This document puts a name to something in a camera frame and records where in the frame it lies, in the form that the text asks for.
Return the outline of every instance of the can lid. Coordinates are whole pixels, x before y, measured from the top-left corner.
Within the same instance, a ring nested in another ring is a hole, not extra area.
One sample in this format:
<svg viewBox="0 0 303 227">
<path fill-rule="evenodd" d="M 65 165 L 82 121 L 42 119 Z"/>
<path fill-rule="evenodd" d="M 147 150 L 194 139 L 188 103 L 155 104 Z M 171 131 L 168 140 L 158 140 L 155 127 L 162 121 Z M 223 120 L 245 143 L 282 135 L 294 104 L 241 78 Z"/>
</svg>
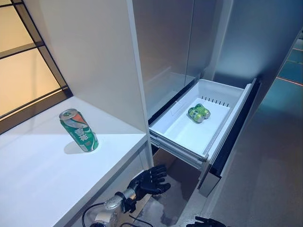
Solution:
<svg viewBox="0 0 303 227">
<path fill-rule="evenodd" d="M 205 114 L 205 118 L 207 119 L 207 118 L 209 118 L 210 117 L 210 112 L 207 112 L 206 114 Z"/>
<path fill-rule="evenodd" d="M 76 116 L 78 111 L 76 109 L 68 109 L 63 111 L 60 115 L 59 118 L 60 120 L 66 121 L 68 119 L 71 119 L 72 117 Z"/>
<path fill-rule="evenodd" d="M 204 120 L 204 117 L 201 116 L 201 117 L 199 117 L 198 119 L 196 119 L 196 122 L 201 123 L 203 120 Z"/>
</svg>

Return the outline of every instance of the white wall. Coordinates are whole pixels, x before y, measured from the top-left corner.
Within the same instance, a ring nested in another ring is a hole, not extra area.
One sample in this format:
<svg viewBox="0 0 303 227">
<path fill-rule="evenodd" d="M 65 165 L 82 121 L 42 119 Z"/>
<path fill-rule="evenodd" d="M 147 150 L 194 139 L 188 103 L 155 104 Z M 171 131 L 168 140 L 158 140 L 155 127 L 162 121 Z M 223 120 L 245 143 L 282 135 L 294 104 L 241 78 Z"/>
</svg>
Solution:
<svg viewBox="0 0 303 227">
<path fill-rule="evenodd" d="M 24 2 L 74 95 L 146 131 L 126 1 Z"/>
</svg>

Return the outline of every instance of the open drawer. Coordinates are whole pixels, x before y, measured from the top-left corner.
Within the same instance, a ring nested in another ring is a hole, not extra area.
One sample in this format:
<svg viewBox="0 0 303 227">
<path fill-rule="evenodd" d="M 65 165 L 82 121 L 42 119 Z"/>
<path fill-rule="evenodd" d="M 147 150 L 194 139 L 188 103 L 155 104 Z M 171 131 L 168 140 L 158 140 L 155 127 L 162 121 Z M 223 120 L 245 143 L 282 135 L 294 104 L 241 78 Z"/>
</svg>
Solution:
<svg viewBox="0 0 303 227">
<path fill-rule="evenodd" d="M 153 145 L 201 171 L 199 190 L 204 196 L 219 182 L 258 88 L 256 79 L 244 89 L 200 79 L 150 124 Z M 198 103 L 211 113 L 200 124 L 187 115 Z"/>
</svg>

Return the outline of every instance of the window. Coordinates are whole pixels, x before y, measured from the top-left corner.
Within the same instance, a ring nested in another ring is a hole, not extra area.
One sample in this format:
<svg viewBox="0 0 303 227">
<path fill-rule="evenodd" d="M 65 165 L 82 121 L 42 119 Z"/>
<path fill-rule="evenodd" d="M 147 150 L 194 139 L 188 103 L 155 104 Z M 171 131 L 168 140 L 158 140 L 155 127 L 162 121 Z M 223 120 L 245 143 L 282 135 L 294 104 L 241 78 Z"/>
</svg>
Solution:
<svg viewBox="0 0 303 227">
<path fill-rule="evenodd" d="M 0 134 L 72 96 L 22 0 L 0 0 Z"/>
</svg>

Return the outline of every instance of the black cable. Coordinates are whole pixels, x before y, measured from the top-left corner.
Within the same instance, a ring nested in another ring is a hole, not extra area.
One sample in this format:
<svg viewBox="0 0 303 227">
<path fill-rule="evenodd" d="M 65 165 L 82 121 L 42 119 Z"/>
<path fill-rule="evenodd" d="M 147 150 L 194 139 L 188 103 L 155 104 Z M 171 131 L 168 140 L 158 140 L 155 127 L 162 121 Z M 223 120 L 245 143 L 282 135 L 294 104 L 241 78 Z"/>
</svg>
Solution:
<svg viewBox="0 0 303 227">
<path fill-rule="evenodd" d="M 122 226 L 124 226 L 124 225 L 139 227 L 139 226 L 135 226 L 134 224 L 131 224 L 131 223 L 128 223 L 128 222 L 122 223 L 122 225 L 120 225 L 120 227 L 122 227 Z"/>
<path fill-rule="evenodd" d="M 89 206 L 89 207 L 87 207 L 87 208 L 85 209 L 85 211 L 84 211 L 83 214 L 82 214 L 82 226 L 83 226 L 83 227 L 86 227 L 86 226 L 85 226 L 85 223 L 84 223 L 84 217 L 85 217 L 86 212 L 87 212 L 90 208 L 93 208 L 93 207 L 99 206 L 99 205 L 103 205 L 103 204 L 104 204 L 103 202 L 96 203 L 96 204 L 91 205 L 91 206 Z"/>
<path fill-rule="evenodd" d="M 145 224 L 149 225 L 150 227 L 153 227 L 153 225 L 152 225 L 152 224 L 150 224 L 150 223 L 148 223 L 148 222 L 146 222 L 146 221 L 143 221 L 143 220 L 137 219 L 137 218 L 135 218 L 135 217 L 133 217 L 133 216 L 131 216 L 131 215 L 129 215 L 129 216 L 130 216 L 131 218 L 133 218 L 133 219 L 137 220 L 137 221 L 140 221 L 140 222 L 142 222 L 142 223 L 145 223 Z"/>
</svg>

